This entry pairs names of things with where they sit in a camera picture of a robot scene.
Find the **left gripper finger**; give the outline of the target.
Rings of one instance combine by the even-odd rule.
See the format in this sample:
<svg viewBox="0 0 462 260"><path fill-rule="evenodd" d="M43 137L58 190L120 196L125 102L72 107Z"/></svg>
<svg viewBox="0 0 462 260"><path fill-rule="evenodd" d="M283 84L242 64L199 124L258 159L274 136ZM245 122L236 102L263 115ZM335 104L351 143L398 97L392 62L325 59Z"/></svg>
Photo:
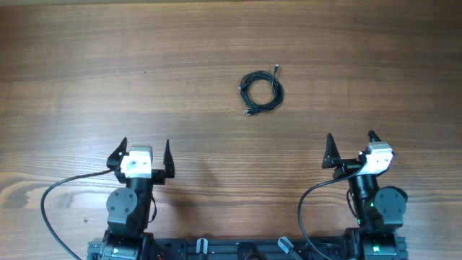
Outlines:
<svg viewBox="0 0 462 260"><path fill-rule="evenodd" d="M106 166L110 170L117 170L126 154L128 140L124 137L118 147L108 156Z"/></svg>
<svg viewBox="0 0 462 260"><path fill-rule="evenodd" d="M165 166L165 177L174 178L175 177L175 164L174 164L173 156L170 151L169 140L166 141L163 164Z"/></svg>

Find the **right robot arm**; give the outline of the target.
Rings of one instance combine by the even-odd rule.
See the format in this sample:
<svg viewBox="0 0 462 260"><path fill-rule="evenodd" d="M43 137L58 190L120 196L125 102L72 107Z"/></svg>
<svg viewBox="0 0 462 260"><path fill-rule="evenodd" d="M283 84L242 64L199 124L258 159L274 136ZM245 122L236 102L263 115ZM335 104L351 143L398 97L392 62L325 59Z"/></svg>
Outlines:
<svg viewBox="0 0 462 260"><path fill-rule="evenodd" d="M349 183L357 227L349 227L341 243L341 259L408 259L406 239L396 230L404 224L407 193L395 186L379 187L378 177L387 172L394 151L374 131L356 159L342 159L332 134L326 137L322 168L333 168L333 179Z"/></svg>

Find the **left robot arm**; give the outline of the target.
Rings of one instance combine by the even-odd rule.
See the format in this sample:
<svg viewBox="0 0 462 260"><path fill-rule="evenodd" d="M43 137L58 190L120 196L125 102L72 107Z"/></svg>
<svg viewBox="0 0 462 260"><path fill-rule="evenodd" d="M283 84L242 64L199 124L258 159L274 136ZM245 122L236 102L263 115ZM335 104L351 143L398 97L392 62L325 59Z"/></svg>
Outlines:
<svg viewBox="0 0 462 260"><path fill-rule="evenodd" d="M175 177L170 143L165 145L163 169L152 167L152 147L134 145L128 149L127 144L124 138L107 159L107 167L123 187L106 201L108 229L100 245L89 246L88 259L164 259L153 234L145 230L157 216L150 212L155 203L153 187Z"/></svg>

